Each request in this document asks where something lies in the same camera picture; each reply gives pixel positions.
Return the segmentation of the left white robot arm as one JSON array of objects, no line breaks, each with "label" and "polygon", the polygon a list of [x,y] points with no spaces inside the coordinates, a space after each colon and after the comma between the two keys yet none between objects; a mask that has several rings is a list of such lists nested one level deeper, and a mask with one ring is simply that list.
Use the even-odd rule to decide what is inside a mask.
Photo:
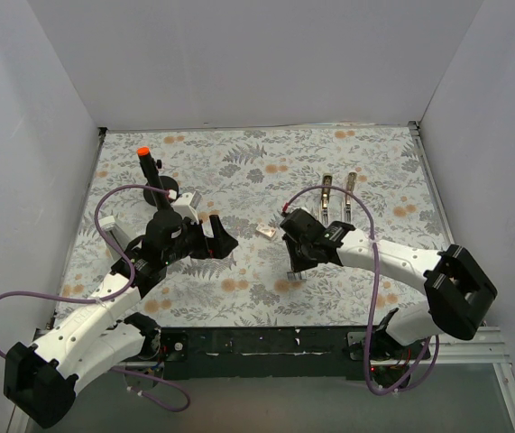
[{"label": "left white robot arm", "polygon": [[209,220],[212,234],[205,235],[188,217],[157,212],[82,306],[30,345],[16,343],[7,351],[5,397],[50,428],[99,375],[132,356],[152,360],[161,348],[153,320],[140,316],[134,325],[117,320],[165,278],[169,265],[186,257],[225,259],[237,247],[218,216]]}]

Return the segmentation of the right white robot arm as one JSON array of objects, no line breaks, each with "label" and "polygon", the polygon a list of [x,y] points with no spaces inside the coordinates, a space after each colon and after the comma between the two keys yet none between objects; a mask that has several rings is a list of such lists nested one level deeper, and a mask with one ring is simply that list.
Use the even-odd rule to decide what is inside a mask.
[{"label": "right white robot arm", "polygon": [[298,208],[280,224],[290,266],[304,272],[320,264],[372,271],[425,296],[419,304],[395,308],[364,339],[371,359],[397,358],[409,346],[447,334],[470,341],[497,297],[497,289],[470,252],[452,244],[445,251],[370,240],[354,226],[334,221],[323,226]]}]

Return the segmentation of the grey staple strips block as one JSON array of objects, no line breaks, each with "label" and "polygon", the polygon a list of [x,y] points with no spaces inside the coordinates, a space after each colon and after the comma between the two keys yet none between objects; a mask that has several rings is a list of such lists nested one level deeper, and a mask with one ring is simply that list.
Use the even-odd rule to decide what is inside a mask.
[{"label": "grey staple strips block", "polygon": [[307,279],[307,275],[305,272],[287,272],[287,280],[288,281],[305,281]]}]

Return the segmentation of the small staple box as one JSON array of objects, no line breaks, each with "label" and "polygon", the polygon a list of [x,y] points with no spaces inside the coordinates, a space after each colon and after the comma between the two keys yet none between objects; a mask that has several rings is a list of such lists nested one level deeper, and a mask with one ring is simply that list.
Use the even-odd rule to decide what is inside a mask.
[{"label": "small staple box", "polygon": [[256,227],[256,233],[269,240],[272,240],[275,238],[277,230],[274,227],[259,223]]}]

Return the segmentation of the green stapler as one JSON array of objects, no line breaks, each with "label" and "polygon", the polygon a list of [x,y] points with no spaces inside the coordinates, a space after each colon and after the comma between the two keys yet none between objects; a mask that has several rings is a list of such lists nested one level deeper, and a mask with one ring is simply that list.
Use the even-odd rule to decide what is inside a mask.
[{"label": "green stapler", "polygon": [[330,201],[330,193],[331,186],[333,183],[333,176],[329,173],[325,173],[322,176],[321,185],[323,188],[321,189],[320,196],[320,204],[319,204],[319,219],[320,222],[327,226],[329,224],[329,201]]}]

